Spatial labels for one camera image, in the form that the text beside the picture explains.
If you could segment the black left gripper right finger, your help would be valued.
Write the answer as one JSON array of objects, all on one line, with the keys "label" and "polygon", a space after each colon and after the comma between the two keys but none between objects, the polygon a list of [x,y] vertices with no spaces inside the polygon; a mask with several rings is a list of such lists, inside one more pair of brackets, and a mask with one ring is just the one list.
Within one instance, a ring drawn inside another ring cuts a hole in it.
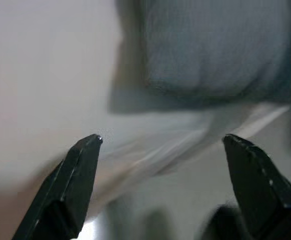
[{"label": "black left gripper right finger", "polygon": [[257,145],[223,138],[232,188],[254,240],[291,240],[291,183]]}]

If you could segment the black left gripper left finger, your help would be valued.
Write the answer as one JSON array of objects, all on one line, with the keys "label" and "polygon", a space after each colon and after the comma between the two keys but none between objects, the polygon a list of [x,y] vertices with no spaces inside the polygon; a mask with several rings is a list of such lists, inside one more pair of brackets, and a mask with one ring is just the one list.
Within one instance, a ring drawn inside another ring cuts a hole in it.
[{"label": "black left gripper left finger", "polygon": [[81,232],[98,165],[101,136],[80,139],[44,179],[14,240],[71,240]]}]

